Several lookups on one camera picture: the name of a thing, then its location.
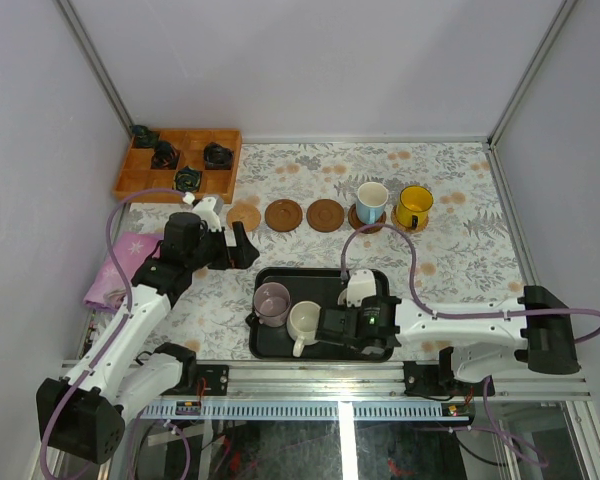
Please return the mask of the blue mug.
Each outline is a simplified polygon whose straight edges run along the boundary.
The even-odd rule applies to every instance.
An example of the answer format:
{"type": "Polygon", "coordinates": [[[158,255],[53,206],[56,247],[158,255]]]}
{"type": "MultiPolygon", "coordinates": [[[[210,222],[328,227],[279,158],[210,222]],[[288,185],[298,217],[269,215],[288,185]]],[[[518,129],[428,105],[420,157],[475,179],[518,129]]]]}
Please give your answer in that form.
{"type": "Polygon", "coordinates": [[[389,192],[378,182],[366,182],[356,194],[356,214],[363,224],[377,223],[385,213],[389,192]]]}

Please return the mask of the yellow mug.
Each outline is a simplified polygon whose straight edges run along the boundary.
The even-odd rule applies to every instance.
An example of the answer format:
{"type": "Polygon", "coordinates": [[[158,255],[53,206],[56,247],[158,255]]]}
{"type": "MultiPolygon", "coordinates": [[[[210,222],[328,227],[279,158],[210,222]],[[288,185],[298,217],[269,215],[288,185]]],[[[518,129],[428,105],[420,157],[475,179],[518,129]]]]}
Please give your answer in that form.
{"type": "Polygon", "coordinates": [[[432,193],[423,186],[405,187],[396,206],[396,219],[406,228],[423,227],[428,220],[429,211],[434,203],[432,193]]]}

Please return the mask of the pink mug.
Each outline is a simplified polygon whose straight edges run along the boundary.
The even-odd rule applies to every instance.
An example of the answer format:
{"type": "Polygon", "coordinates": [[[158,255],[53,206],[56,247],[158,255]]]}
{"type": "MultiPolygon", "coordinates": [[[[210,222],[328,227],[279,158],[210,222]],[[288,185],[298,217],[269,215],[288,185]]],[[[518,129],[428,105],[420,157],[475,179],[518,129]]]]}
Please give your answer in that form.
{"type": "Polygon", "coordinates": [[[338,295],[337,304],[339,306],[346,306],[347,305],[347,288],[345,288],[344,290],[342,290],[340,292],[340,294],[338,295]]]}

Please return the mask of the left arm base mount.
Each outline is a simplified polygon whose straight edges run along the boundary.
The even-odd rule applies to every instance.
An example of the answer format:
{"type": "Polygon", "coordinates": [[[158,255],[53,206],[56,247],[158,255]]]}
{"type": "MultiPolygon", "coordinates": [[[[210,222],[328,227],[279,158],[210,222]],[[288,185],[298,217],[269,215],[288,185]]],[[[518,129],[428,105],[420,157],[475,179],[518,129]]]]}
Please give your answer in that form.
{"type": "Polygon", "coordinates": [[[140,352],[135,362],[140,367],[141,383],[154,390],[165,387],[161,395],[206,398],[227,394],[229,366],[199,364],[196,352],[185,346],[163,343],[152,352],[140,352]]]}

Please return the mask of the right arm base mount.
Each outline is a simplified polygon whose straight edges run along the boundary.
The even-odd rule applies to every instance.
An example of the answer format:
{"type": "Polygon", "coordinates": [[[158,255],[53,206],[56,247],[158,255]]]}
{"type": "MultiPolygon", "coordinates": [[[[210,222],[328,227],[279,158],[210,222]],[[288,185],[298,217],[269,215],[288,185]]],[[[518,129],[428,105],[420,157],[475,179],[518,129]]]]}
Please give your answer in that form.
{"type": "Polygon", "coordinates": [[[447,347],[439,352],[436,364],[403,363],[405,394],[437,401],[481,395],[486,378],[494,374],[492,354],[474,347],[447,347]]]}

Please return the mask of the woven rattan coaster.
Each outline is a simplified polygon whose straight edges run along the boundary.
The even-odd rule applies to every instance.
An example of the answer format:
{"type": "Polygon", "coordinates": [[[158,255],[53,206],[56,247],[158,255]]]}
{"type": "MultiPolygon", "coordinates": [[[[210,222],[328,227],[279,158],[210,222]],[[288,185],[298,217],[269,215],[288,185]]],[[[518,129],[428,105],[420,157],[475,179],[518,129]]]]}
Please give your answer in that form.
{"type": "Polygon", "coordinates": [[[246,232],[251,232],[260,225],[261,214],[254,205],[237,203],[227,212],[226,221],[229,227],[233,227],[235,222],[240,222],[246,232]]]}
{"type": "Polygon", "coordinates": [[[396,228],[398,228],[399,230],[401,230],[401,231],[403,231],[403,232],[406,232],[406,233],[416,233],[416,232],[421,232],[421,231],[423,231],[423,230],[424,230],[424,229],[425,229],[425,228],[428,226],[428,223],[429,223],[429,217],[427,217],[427,218],[425,219],[425,221],[424,221],[422,224],[419,224],[419,225],[418,225],[417,227],[415,227],[415,228],[414,228],[414,227],[407,227],[407,226],[405,226],[405,225],[401,224],[401,223],[398,221],[398,219],[397,219],[397,214],[396,214],[396,211],[397,211],[397,206],[396,206],[396,205],[394,205],[394,206],[393,206],[393,208],[392,208],[392,211],[391,211],[391,222],[392,222],[392,224],[393,224],[393,225],[394,225],[396,228]]]}

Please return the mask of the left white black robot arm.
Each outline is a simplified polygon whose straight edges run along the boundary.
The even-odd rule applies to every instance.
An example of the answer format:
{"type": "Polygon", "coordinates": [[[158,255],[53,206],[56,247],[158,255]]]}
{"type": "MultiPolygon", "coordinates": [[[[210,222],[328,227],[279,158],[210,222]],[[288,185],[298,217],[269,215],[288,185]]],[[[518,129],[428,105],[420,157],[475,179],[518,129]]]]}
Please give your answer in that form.
{"type": "Polygon", "coordinates": [[[128,369],[148,335],[191,286],[196,271],[247,269],[259,256],[236,221],[227,246],[214,213],[171,215],[164,238],[135,272],[125,304],[89,352],[64,377],[36,393],[41,447],[94,464],[109,460],[125,427],[165,392],[188,394],[200,384],[193,350],[164,343],[135,372],[128,369]]]}

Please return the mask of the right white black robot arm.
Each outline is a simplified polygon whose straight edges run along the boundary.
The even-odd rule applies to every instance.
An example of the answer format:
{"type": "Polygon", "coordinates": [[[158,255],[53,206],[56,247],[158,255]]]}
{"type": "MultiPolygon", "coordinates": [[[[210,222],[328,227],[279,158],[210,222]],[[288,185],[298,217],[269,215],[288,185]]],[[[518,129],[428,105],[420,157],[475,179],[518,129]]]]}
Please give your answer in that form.
{"type": "Polygon", "coordinates": [[[580,371],[569,314],[538,301],[438,304],[425,309],[411,299],[374,295],[320,313],[316,339],[363,356],[442,342],[436,382],[447,394],[502,371],[528,368],[547,375],[580,371]]]}

